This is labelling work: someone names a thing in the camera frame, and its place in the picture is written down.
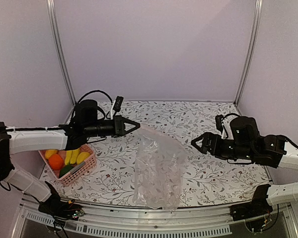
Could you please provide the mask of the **yellow banana bunch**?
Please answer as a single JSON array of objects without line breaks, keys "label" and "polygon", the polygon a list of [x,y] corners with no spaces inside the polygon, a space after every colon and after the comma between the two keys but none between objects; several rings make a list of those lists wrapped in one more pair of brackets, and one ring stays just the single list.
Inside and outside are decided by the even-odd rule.
[{"label": "yellow banana bunch", "polygon": [[66,151],[65,165],[74,165],[76,163],[77,157],[80,154],[80,149],[68,150]]}]

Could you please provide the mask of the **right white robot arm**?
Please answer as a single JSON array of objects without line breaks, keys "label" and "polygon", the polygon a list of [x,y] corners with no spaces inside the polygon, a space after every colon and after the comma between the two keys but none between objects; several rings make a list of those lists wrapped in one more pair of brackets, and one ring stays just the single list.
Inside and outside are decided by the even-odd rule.
[{"label": "right white robot arm", "polygon": [[[298,171],[298,145],[284,135],[262,136],[256,120],[234,114],[229,126],[232,138],[224,126],[223,115],[215,118],[220,132],[205,132],[191,141],[191,145],[202,154],[234,164],[242,159],[242,165],[261,165],[271,168],[288,168]],[[298,182],[284,185],[263,184],[256,187],[251,201],[232,205],[230,215],[234,221],[268,214],[273,206],[284,202],[298,201]]]}]

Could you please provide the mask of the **right aluminium frame post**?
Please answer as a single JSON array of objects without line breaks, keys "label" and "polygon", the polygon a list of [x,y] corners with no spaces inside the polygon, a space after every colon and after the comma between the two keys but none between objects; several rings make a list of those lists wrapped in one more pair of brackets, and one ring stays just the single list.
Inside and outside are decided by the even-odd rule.
[{"label": "right aluminium frame post", "polygon": [[252,22],[252,27],[251,27],[250,40],[249,40],[248,49],[247,49],[246,57],[245,57],[245,62],[244,62],[241,77],[240,77],[240,82],[239,82],[237,93],[236,93],[235,100],[234,100],[234,104],[236,107],[238,107],[238,105],[241,101],[241,98],[242,98],[242,95],[243,95],[243,92],[245,89],[246,81],[248,78],[249,70],[251,67],[252,58],[253,58],[255,46],[256,46],[256,40],[257,40],[259,27],[260,27],[262,7],[263,7],[263,0],[256,0],[255,1],[255,9],[254,9],[254,17],[253,17],[253,22]]}]

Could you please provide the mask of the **front aluminium rail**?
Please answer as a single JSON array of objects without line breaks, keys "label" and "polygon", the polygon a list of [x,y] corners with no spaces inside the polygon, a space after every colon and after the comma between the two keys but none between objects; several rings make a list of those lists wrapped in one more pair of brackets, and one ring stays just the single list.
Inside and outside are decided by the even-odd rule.
[{"label": "front aluminium rail", "polygon": [[12,228],[13,238],[298,238],[293,207],[235,221],[230,205],[153,210],[80,201],[84,214],[56,223],[39,212],[38,202],[23,196]]}]

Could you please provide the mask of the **yellow mango right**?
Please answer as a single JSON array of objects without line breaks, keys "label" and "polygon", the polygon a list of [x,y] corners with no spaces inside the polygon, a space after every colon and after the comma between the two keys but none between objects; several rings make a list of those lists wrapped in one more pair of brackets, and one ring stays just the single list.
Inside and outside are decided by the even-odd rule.
[{"label": "yellow mango right", "polygon": [[76,159],[76,164],[79,165],[80,163],[84,162],[86,158],[88,158],[90,156],[90,154],[86,151],[81,152],[77,159]]}]

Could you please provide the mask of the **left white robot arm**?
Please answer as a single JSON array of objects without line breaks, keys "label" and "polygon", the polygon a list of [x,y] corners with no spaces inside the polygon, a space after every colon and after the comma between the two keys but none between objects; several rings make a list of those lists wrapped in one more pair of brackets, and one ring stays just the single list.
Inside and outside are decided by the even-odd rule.
[{"label": "left white robot arm", "polygon": [[64,220],[76,220],[84,214],[82,206],[63,202],[48,182],[42,182],[32,174],[11,162],[11,155],[38,150],[77,149],[91,137],[121,137],[140,128],[138,122],[121,115],[98,118],[103,110],[92,99],[79,100],[68,124],[56,127],[16,128],[0,122],[0,182],[16,187],[31,195],[39,203],[39,211]]}]

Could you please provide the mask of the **clear zip top bag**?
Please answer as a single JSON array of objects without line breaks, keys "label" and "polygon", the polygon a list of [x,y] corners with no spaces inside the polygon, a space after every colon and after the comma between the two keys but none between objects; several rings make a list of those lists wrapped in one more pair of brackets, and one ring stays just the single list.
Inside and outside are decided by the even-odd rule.
[{"label": "clear zip top bag", "polygon": [[133,203],[151,209],[174,211],[179,207],[185,147],[177,139],[148,126],[137,130]]}]

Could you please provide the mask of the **left aluminium frame post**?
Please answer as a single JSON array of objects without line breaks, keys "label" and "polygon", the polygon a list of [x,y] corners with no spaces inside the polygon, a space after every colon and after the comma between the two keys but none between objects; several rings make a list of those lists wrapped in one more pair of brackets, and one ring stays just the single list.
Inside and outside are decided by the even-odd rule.
[{"label": "left aluminium frame post", "polygon": [[47,2],[47,10],[48,10],[48,15],[50,20],[50,26],[52,30],[52,36],[53,36],[53,40],[56,48],[56,53],[57,53],[61,73],[63,76],[64,84],[65,84],[70,102],[72,105],[74,105],[76,103],[76,98],[75,98],[75,93],[70,80],[66,59],[65,59],[65,55],[62,47],[62,41],[61,41],[61,36],[59,32],[57,14],[55,9],[55,1],[47,0],[46,2]]}]

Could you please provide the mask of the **pink plastic basket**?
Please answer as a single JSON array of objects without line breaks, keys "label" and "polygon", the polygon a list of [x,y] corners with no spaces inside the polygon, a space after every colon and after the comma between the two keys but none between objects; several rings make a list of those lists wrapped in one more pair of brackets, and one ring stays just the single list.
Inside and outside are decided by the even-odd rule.
[{"label": "pink plastic basket", "polygon": [[[59,181],[60,183],[62,183],[64,186],[69,186],[71,183],[73,183],[78,177],[86,174],[87,172],[89,172],[90,169],[92,169],[95,165],[96,165],[96,158],[95,158],[95,154],[92,151],[92,149],[88,146],[88,145],[83,145],[80,147],[80,153],[81,152],[88,152],[90,154],[90,156],[88,158],[85,159],[84,162],[80,163],[79,165],[77,165],[76,163],[73,165],[74,168],[68,172],[66,175],[64,175],[62,178],[59,178],[59,172],[60,170],[53,170],[51,169],[48,160],[45,159],[45,151],[46,150],[39,150],[38,153],[40,154],[40,156],[42,157],[43,161],[45,162],[47,168],[50,170],[50,172],[53,174],[54,178]],[[58,153],[63,161],[63,167],[65,166],[65,157],[66,157],[66,151],[64,150],[58,150]]]}]

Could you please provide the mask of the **orange fruit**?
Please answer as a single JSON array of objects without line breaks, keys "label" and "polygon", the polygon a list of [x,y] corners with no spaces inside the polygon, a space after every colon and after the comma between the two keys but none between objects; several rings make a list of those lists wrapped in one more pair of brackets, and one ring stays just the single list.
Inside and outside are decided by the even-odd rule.
[{"label": "orange fruit", "polygon": [[64,161],[59,154],[54,154],[48,159],[51,169],[57,171],[63,167]]}]

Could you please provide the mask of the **green avocado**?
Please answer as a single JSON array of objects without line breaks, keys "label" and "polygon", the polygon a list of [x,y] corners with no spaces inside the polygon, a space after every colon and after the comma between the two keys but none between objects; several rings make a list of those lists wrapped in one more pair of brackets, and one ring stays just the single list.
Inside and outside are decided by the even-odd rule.
[{"label": "green avocado", "polygon": [[70,172],[74,168],[73,165],[65,165],[59,172],[59,178],[62,178],[64,175],[66,175],[68,172]]}]

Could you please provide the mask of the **aluminium frame post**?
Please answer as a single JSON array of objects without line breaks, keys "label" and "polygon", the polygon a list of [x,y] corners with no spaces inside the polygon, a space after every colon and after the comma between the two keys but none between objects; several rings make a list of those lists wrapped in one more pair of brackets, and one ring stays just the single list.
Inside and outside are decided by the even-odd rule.
[{"label": "aluminium frame post", "polygon": [[253,58],[255,46],[256,46],[256,40],[257,40],[259,27],[260,27],[262,7],[263,7],[263,0],[256,0],[255,1],[255,9],[254,9],[254,17],[253,17],[253,22],[252,22],[252,27],[251,27],[250,40],[249,40],[248,49],[247,49],[246,57],[245,57],[245,62],[244,62],[241,77],[240,77],[240,82],[239,82],[237,93],[236,93],[235,100],[234,100],[234,104],[236,107],[238,107],[238,105],[241,101],[241,98],[242,98],[242,95],[243,95],[243,92],[245,89],[246,81],[248,78],[249,70],[251,67],[252,58]]},{"label": "aluminium frame post", "polygon": [[53,36],[53,40],[56,48],[56,53],[57,53],[61,73],[63,76],[64,84],[65,84],[70,102],[72,105],[74,105],[76,103],[76,98],[75,98],[75,93],[70,80],[66,59],[65,59],[65,55],[62,47],[62,41],[61,41],[61,36],[59,32],[57,14],[55,9],[55,1],[47,0],[46,2],[47,2],[47,10],[48,10],[48,15],[50,20],[50,26],[52,30],[52,36]]}]

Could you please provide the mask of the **yellow mango left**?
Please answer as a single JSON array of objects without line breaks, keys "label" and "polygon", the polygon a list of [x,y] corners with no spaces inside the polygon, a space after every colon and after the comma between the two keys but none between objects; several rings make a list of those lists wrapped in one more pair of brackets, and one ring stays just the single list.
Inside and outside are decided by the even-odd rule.
[{"label": "yellow mango left", "polygon": [[58,150],[55,149],[49,149],[45,151],[45,159],[48,160],[50,159],[50,157],[52,157],[53,155],[57,154]]}]

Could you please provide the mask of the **yellow mango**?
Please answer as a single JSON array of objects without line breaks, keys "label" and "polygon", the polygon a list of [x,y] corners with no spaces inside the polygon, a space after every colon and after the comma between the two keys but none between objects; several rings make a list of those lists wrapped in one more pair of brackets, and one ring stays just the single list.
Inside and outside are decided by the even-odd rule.
[{"label": "yellow mango", "polygon": [[81,152],[77,159],[76,159],[76,164],[79,165],[80,163],[84,162],[86,158],[88,158],[90,156],[90,154],[86,151]]},{"label": "yellow mango", "polygon": [[45,159],[48,160],[50,159],[50,157],[52,157],[53,155],[57,154],[58,150],[55,149],[49,149],[45,151]]}]

